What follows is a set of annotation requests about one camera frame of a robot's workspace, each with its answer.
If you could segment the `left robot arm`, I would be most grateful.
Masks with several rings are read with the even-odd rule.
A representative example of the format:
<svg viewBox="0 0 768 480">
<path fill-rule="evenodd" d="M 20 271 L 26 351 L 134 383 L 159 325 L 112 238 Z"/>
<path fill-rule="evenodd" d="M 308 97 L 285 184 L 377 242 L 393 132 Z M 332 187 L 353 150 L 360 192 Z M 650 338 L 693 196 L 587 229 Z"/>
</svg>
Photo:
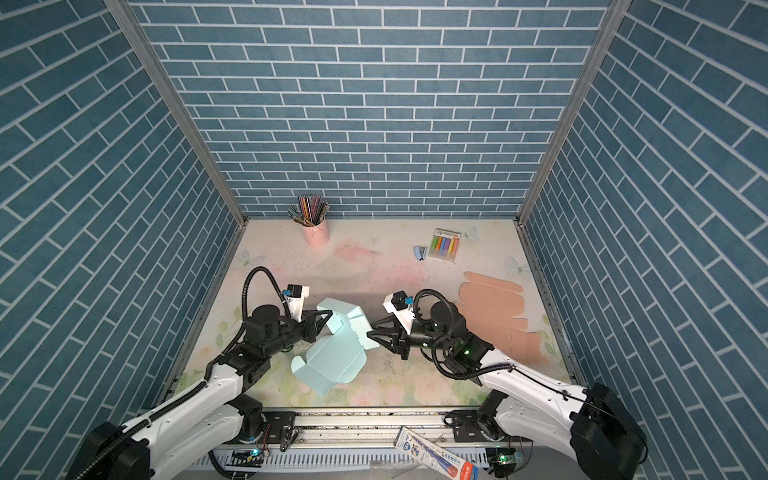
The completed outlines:
<svg viewBox="0 0 768 480">
<path fill-rule="evenodd" d="M 146 413 L 115 425 L 104 422 L 84 439 L 67 476 L 70 479 L 171 479 L 224 442 L 266 439 L 260 401 L 248 390 L 270 369 L 272 357 L 300 341 L 314 342 L 331 319 L 330 310 L 303 309 L 308 287 L 273 289 L 276 305 L 248 307 L 253 277 L 271 272 L 253 268 L 243 284 L 241 325 L 204 376 Z"/>
</svg>

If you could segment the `mint green paper box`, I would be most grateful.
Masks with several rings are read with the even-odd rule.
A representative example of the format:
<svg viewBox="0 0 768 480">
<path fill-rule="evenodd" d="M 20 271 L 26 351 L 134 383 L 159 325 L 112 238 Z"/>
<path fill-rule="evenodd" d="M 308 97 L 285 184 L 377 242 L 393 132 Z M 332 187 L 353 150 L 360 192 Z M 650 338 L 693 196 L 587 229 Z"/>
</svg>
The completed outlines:
<svg viewBox="0 0 768 480">
<path fill-rule="evenodd" d="M 291 370 L 298 380 L 325 396 L 336 385 L 352 382 L 366 363 L 366 351 L 378 344 L 367 337 L 371 325 L 360 306 L 326 298 L 318 309 L 333 312 L 326 324 L 331 334 L 319 337 L 304 357 L 294 357 Z"/>
</svg>

